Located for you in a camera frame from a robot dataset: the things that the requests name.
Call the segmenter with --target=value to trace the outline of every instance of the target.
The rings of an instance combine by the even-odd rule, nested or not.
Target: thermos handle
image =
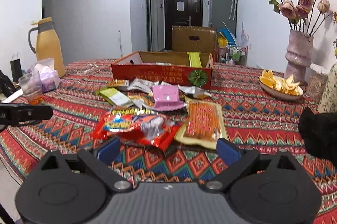
[[[29,47],[30,47],[30,49],[32,50],[32,52],[33,52],[34,54],[36,54],[36,50],[35,50],[35,48],[33,48],[32,42],[30,41],[30,33],[31,33],[32,31],[38,30],[38,29],[39,29],[39,27],[34,27],[34,28],[32,28],[31,30],[28,31],[28,43],[29,43]]]

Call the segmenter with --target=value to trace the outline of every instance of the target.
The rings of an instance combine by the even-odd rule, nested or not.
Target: white logo
[[[172,189],[173,188],[173,186],[171,185],[171,184],[167,184],[165,187],[164,187],[164,189],[165,190],[170,190],[170,189]]]

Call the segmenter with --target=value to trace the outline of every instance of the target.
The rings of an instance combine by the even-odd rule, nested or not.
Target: pink snack package
[[[177,85],[157,85],[152,87],[152,91],[155,100],[153,108],[158,111],[173,111],[186,107],[179,99]]]

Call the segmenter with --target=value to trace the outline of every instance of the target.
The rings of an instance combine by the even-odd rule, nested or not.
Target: pitcher
[[[52,18],[44,18],[38,22],[32,23],[32,25],[37,25],[37,27],[32,28],[28,32],[28,43],[30,49],[34,54],[36,54],[36,59],[38,61],[54,58],[55,70],[57,70],[59,77],[65,75],[65,67],[63,64],[62,52],[60,40],[54,30]],[[30,41],[30,33],[37,30],[36,39],[36,49],[33,48]]]

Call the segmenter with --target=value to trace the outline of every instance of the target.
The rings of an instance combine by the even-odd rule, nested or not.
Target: cardboard box
[[[141,52],[136,51],[112,63],[114,79],[133,81],[141,78],[149,81],[164,81],[183,86],[199,86],[210,89],[213,58],[201,53],[202,68],[192,68],[185,52]]]
[[[202,52],[216,60],[217,32],[209,27],[172,27],[172,50],[178,52]]]

